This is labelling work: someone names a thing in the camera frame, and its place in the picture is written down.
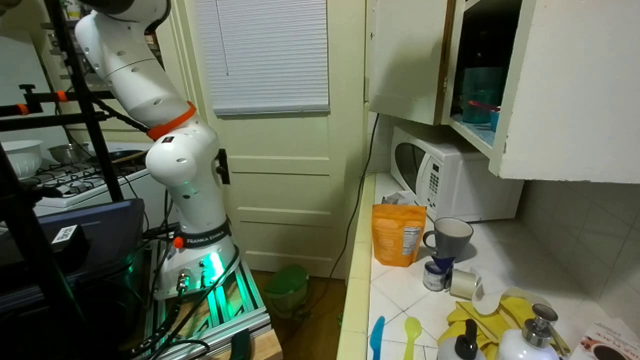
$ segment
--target microwave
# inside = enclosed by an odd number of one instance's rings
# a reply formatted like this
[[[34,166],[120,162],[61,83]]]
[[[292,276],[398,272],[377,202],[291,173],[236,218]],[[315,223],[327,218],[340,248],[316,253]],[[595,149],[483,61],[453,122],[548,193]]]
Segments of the microwave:
[[[522,180],[489,172],[489,159],[458,134],[442,127],[396,125],[391,144],[391,174],[427,207],[432,220],[513,218]]]

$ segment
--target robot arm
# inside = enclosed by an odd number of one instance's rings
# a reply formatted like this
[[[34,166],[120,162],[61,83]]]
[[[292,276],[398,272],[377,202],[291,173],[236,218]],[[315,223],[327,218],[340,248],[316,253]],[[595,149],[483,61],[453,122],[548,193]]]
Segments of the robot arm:
[[[76,25],[76,38],[96,73],[129,115],[155,140],[147,154],[151,176],[177,206],[180,229],[159,276],[157,299],[175,296],[176,279],[201,279],[187,293],[212,284],[237,266],[221,190],[211,172],[220,149],[216,133],[183,99],[149,50],[148,29],[170,11],[169,0],[83,0],[94,11]]]

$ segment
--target orange bag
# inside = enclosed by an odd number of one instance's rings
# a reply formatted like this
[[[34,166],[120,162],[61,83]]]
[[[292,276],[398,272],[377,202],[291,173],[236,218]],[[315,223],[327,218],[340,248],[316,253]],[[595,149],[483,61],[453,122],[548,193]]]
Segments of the orange bag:
[[[411,265],[418,256],[426,218],[424,206],[374,205],[371,231],[376,259],[382,265]]]

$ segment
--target blue plastic knife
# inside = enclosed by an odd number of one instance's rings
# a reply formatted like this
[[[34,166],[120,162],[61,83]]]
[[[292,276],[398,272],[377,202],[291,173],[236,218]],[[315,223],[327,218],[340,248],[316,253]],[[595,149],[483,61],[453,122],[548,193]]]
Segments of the blue plastic knife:
[[[385,327],[385,317],[381,316],[376,321],[376,325],[373,326],[371,331],[371,338],[369,339],[369,346],[373,350],[373,360],[380,360],[380,347],[382,347],[382,329]]]

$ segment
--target soap dispenser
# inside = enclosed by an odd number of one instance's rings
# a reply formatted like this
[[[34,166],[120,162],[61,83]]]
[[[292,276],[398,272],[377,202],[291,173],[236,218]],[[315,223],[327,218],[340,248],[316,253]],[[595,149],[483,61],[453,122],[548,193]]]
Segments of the soap dispenser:
[[[438,348],[437,360],[486,360],[476,343],[476,322],[467,319],[465,325],[467,328],[464,335],[442,342]]]
[[[498,347],[498,360],[558,360],[559,356],[551,347],[552,324],[558,315],[543,304],[533,305],[536,318],[528,319],[522,331],[507,330],[502,335]]]

